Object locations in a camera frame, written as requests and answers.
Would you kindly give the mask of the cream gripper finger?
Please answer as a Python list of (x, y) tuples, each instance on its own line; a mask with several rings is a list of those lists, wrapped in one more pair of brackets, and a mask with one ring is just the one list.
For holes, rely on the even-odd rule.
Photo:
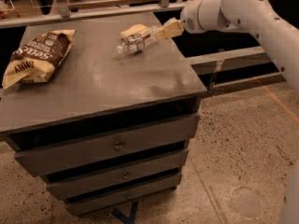
[(174, 35), (172, 29), (170, 29), (169, 27), (163, 27), (163, 26), (161, 26), (157, 30), (155, 30), (153, 34), (157, 41), (171, 38)]
[(180, 23), (180, 20), (177, 20), (176, 18), (171, 18), (164, 23), (164, 27), (172, 25), (172, 24), (178, 24), (178, 23)]

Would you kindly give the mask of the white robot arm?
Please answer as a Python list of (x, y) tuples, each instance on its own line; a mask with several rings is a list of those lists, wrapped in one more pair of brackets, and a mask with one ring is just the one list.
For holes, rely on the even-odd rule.
[(196, 224), (299, 224), (298, 91), (299, 30), (268, 0), (188, 2), (195, 31), (178, 38), (182, 55), (202, 71), (206, 63), (232, 70), (252, 57), (257, 41), (278, 67), (261, 77), (214, 90), (201, 103), (200, 129), (192, 143), (188, 177), (197, 195), (183, 211)]

